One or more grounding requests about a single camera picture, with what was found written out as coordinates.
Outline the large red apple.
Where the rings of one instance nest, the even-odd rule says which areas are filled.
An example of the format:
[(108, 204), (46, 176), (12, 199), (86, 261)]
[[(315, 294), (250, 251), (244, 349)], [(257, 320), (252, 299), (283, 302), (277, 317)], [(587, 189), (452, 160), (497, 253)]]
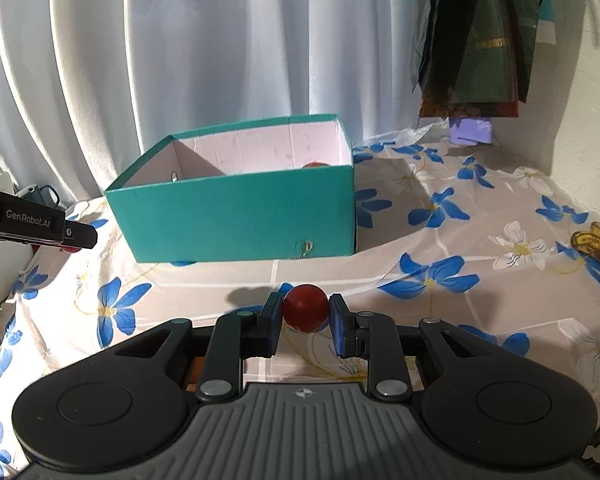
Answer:
[(321, 167), (329, 167), (329, 164), (326, 164), (326, 162), (308, 162), (307, 164), (302, 166), (302, 169), (321, 168)]

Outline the white curtain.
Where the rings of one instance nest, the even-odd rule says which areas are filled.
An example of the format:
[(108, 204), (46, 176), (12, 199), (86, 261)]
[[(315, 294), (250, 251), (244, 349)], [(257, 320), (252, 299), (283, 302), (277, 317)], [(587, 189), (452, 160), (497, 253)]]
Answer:
[(0, 174), (97, 197), (164, 136), (336, 114), (414, 126), (414, 0), (0, 0)]

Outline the teal cardboard box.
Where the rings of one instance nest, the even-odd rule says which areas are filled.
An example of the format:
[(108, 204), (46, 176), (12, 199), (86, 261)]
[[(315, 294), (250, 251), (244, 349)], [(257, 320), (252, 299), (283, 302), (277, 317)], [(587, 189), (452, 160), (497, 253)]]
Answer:
[[(308, 162), (329, 167), (302, 169)], [(333, 114), (169, 134), (105, 196), (140, 263), (350, 256), (354, 162)]]

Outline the purple paper box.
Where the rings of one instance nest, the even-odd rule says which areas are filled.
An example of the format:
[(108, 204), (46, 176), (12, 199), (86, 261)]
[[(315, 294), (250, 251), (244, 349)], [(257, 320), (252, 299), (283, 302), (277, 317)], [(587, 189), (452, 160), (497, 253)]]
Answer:
[(460, 118), (449, 119), (451, 142), (457, 145), (475, 146), (491, 144), (493, 127), (490, 118)]

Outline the dark green hanging bag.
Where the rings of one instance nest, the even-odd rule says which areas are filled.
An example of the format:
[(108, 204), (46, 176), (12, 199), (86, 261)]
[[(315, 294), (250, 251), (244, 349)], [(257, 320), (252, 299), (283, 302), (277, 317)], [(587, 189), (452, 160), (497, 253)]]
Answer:
[(419, 115), (513, 118), (528, 96), (544, 0), (415, 0)]

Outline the dark green mug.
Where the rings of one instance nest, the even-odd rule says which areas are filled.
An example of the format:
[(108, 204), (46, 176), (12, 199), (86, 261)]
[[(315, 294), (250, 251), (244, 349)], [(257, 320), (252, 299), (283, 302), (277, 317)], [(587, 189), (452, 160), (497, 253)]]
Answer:
[(16, 194), (17, 197), (29, 202), (61, 209), (60, 196), (49, 184), (31, 184), (22, 188)]

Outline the floral blue flower tablecloth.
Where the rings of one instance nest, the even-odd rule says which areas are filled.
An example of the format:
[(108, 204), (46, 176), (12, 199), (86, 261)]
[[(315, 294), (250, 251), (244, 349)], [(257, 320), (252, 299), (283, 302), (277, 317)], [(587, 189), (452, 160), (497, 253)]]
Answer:
[[(31, 382), (169, 318), (209, 325), (304, 283), (399, 324), (442, 318), (553, 367), (588, 389), (600, 423), (600, 264), (570, 243), (596, 214), (499, 148), (386, 142), (354, 161), (349, 257), (139, 263), (104, 198), (71, 207), (97, 245), (40, 249), (1, 296), (0, 479), (27, 463), (10, 419)], [(600, 477), (600, 432), (584, 461)]]

